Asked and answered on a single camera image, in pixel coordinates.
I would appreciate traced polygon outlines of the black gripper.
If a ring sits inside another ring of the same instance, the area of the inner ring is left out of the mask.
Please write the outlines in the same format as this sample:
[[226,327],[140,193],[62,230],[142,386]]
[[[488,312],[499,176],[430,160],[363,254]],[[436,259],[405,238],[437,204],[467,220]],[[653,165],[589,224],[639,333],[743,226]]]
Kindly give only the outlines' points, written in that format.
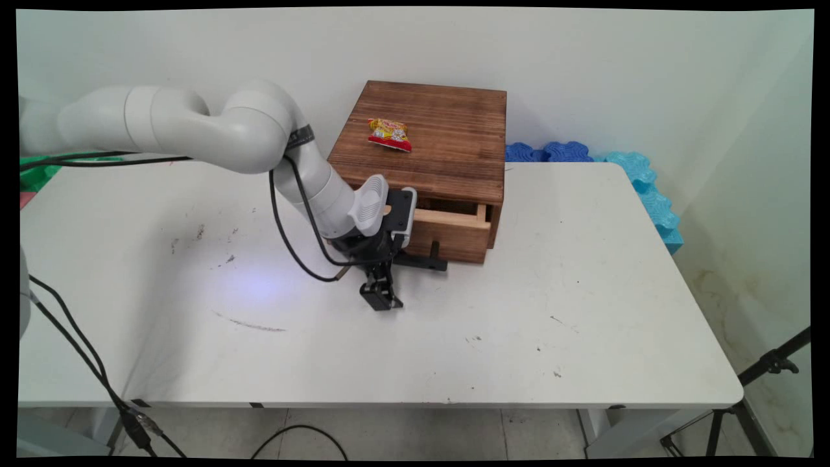
[[379,230],[365,236],[354,230],[356,235],[344,235],[333,239],[333,247],[347,258],[336,262],[341,266],[365,266],[371,268],[371,278],[361,286],[361,296],[373,310],[390,311],[403,307],[403,302],[394,292],[392,260],[403,248],[403,237],[392,235],[391,231]]

